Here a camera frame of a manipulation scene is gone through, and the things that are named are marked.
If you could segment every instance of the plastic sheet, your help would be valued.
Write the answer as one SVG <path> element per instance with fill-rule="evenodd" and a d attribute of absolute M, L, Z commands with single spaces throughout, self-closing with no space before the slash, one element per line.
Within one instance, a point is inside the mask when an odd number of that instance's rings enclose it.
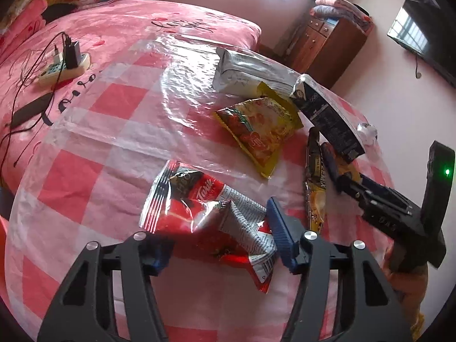
<path fill-rule="evenodd" d="M 276 196 L 287 214 L 306 219 L 303 178 L 307 133 L 284 144 L 269 180 L 212 112 L 242 101 L 212 87 L 216 45 L 171 34 L 141 39 L 115 57 L 92 86 L 54 123 L 16 194 L 5 256 L 12 312 L 33 337 L 59 283 L 84 247 L 108 245 L 138 231 L 150 187 L 167 160 L 186 164 L 265 205 Z M 334 95 L 355 124 L 366 122 Z M 376 143 L 356 160 L 358 169 L 391 185 Z M 378 261 L 388 239 L 360 217 L 355 201 L 327 185 L 332 242 L 363 240 Z M 173 257 L 153 279 L 157 304 L 173 342 L 277 342 L 300 278 L 277 261 L 267 294 L 244 269 Z M 322 336 L 331 333 L 336 277 L 329 290 Z M 125 332 L 122 291 L 115 283 L 118 327 Z"/>
<path fill-rule="evenodd" d="M 266 208 L 185 163 L 170 160 L 155 178 L 140 226 L 173 239 L 173 254 L 245 268 L 267 292 L 276 246 Z"/>

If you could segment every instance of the red snack bag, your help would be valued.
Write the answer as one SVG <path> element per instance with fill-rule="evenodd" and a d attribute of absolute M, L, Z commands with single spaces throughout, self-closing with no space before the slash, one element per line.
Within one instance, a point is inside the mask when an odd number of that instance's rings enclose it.
<path fill-rule="evenodd" d="M 174 239 L 173 254 L 247 269 L 267 292 L 276 246 L 266 209 L 195 167 L 170 160 L 154 180 L 140 227 Z"/>

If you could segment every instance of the snack bag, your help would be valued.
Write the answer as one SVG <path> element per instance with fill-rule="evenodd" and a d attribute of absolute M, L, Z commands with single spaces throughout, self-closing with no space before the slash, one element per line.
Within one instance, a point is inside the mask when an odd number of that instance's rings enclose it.
<path fill-rule="evenodd" d="M 247 100 L 214 112 L 215 118 L 253 160 L 258 172 L 269 178 L 277 164 L 280 147 L 295 129 L 302 127 L 294 106 L 262 82 L 260 99 Z"/>
<path fill-rule="evenodd" d="M 320 131 L 312 127 L 307 140 L 304 188 L 309 230 L 316 233 L 321 233 L 326 216 L 326 175 L 319 139 Z"/>
<path fill-rule="evenodd" d="M 267 292 L 276 246 L 266 209 L 199 169 L 168 161 L 152 184 L 140 227 L 175 240 L 177 257 L 247 269 Z"/>

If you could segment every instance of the screw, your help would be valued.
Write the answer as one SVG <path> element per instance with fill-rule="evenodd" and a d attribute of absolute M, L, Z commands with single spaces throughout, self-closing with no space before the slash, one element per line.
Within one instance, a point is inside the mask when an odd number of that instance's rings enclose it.
<path fill-rule="evenodd" d="M 94 249 L 97 249 L 98 248 L 98 243 L 97 242 L 88 242 L 86 244 L 86 248 L 89 250 L 89 251 L 93 251 Z"/>
<path fill-rule="evenodd" d="M 141 240 L 143 240 L 145 238 L 145 235 L 146 235 L 145 232 L 137 232 L 133 235 L 133 239 L 140 242 Z"/>
<path fill-rule="evenodd" d="M 308 240 L 315 240 L 317 236 L 318 235 L 316 234 L 316 232 L 313 232 L 310 230 L 308 232 L 304 233 L 304 238 L 306 238 Z"/>
<path fill-rule="evenodd" d="M 364 249 L 366 248 L 366 243 L 364 243 L 362 240 L 355 240 L 353 242 L 353 245 L 355 246 L 355 248 L 357 249 Z"/>

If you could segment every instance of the nutrition label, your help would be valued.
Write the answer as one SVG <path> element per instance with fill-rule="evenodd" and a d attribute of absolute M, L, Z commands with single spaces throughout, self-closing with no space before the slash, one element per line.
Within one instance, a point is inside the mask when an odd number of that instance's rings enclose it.
<path fill-rule="evenodd" d="M 271 233 L 261 231 L 266 209 L 224 186 L 217 200 L 231 201 L 231 209 L 220 225 L 220 231 L 229 234 L 249 253 L 249 261 L 259 281 L 264 283 L 271 274 L 276 259 L 276 246 Z"/>

